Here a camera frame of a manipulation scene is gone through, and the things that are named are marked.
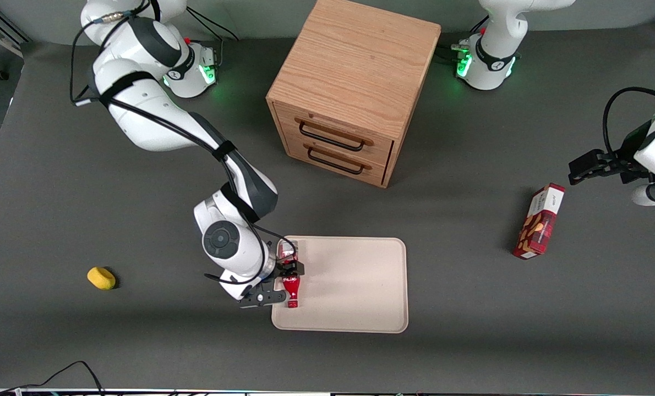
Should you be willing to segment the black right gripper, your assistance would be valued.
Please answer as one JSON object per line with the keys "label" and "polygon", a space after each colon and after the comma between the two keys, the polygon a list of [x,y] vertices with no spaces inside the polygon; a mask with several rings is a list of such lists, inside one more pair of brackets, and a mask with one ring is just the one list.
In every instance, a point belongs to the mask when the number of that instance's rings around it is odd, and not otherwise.
{"label": "black right gripper", "polygon": [[[253,294],[262,294],[262,293],[274,293],[275,291],[275,279],[281,278],[290,272],[290,261],[279,260],[273,261],[271,265],[271,271],[267,272],[265,278],[263,278],[253,289]],[[293,261],[293,275],[294,276],[303,276],[305,275],[304,265],[300,261]]]}

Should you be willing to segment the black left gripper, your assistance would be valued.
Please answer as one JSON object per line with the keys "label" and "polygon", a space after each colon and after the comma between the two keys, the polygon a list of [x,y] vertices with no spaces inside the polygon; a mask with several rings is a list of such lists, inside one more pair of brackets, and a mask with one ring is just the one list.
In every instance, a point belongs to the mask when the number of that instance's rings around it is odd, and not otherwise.
{"label": "black left gripper", "polygon": [[634,159],[635,153],[641,148],[647,137],[651,123],[646,122],[628,133],[617,150],[612,150],[609,138],[608,123],[602,123],[603,140],[606,151],[590,150],[569,164],[569,175],[567,179],[570,185],[578,185],[584,180],[596,177],[598,168],[602,168],[601,177],[620,175],[623,184],[636,180],[646,180],[654,183],[652,173],[640,162]]}

